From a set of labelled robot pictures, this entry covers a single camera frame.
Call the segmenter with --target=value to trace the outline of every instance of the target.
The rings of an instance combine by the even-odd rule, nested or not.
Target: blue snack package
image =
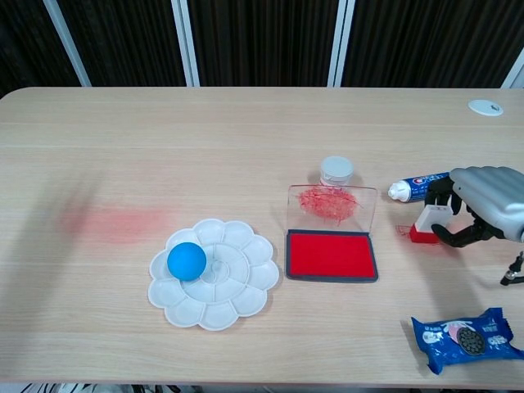
[[[425,352],[429,368],[440,374],[448,364],[483,359],[524,359],[524,351],[511,346],[513,333],[502,309],[487,309],[475,318],[421,323],[415,318],[413,330],[418,348]]]

